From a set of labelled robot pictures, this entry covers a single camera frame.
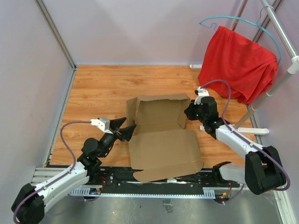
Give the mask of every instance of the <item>wood grain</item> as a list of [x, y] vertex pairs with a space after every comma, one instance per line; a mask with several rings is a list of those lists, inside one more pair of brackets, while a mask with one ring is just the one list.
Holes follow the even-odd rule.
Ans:
[[[126, 100], [140, 95], [185, 93], [194, 99], [194, 90], [199, 85], [198, 73], [198, 70], [191, 70], [188, 66], [79, 66], [62, 125], [74, 120], [125, 117]], [[221, 114], [227, 100], [211, 89], [208, 91], [215, 97]], [[233, 99], [225, 118], [231, 123], [236, 123], [245, 113], [245, 105]], [[223, 161], [244, 164], [237, 153], [201, 132], [199, 126], [199, 121], [187, 121], [185, 128], [196, 131], [204, 167], [212, 167]], [[251, 127], [250, 121], [247, 121], [244, 127]], [[81, 148], [87, 138], [100, 139], [102, 135], [98, 128], [89, 124], [74, 124], [64, 129], [65, 140], [76, 157], [81, 155]], [[129, 166], [128, 143], [116, 141], [108, 157], [101, 158], [101, 161], [103, 165]], [[72, 163], [71, 155], [60, 137], [55, 144], [50, 163]]]

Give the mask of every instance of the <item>red towel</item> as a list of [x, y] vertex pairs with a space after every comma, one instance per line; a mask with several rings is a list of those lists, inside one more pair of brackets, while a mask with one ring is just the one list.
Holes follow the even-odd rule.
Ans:
[[[278, 67], [275, 55], [238, 33], [219, 26], [206, 49], [198, 76], [200, 85], [215, 79], [227, 81], [232, 98], [252, 104], [273, 82]], [[224, 83], [212, 83], [207, 88], [228, 98]]]

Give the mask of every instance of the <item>cardboard box lid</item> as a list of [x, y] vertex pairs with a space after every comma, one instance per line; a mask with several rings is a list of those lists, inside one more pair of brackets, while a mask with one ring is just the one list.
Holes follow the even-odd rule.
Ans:
[[129, 141], [133, 174], [141, 182], [195, 174], [203, 167], [193, 130], [142, 133]]
[[127, 101], [128, 122], [137, 124], [137, 134], [183, 129], [189, 103], [186, 94], [139, 96]]

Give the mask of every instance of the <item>open cardboard box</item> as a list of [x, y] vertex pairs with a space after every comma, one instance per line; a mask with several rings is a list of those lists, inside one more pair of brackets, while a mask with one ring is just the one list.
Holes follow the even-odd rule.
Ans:
[[129, 141], [134, 178], [150, 182], [195, 174], [203, 167], [194, 130], [185, 130], [185, 94], [139, 96], [127, 101], [129, 124], [137, 124]]

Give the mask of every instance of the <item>wooden table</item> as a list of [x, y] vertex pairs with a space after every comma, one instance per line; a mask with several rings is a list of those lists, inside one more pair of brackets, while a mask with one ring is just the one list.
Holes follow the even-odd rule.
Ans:
[[[185, 93], [195, 99], [194, 90], [199, 85], [198, 73], [199, 70], [191, 70], [188, 66], [79, 66], [62, 125], [74, 120], [125, 117], [126, 100], [140, 95]], [[208, 91], [215, 97], [221, 114], [227, 100], [211, 89]], [[233, 99], [225, 118], [233, 124], [245, 113], [245, 105]], [[185, 128], [196, 131], [204, 167], [212, 167], [223, 161], [244, 164], [232, 149], [201, 132], [200, 124], [199, 121], [187, 121]], [[244, 127], [251, 127], [250, 121]], [[101, 130], [90, 124], [74, 124], [64, 129], [65, 140], [76, 157], [81, 155], [81, 148], [87, 138], [100, 139], [102, 135]], [[254, 135], [247, 136], [254, 140]], [[103, 165], [129, 166], [128, 143], [116, 141], [110, 154], [101, 158], [101, 161]], [[71, 163], [72, 157], [58, 137], [50, 164]]]

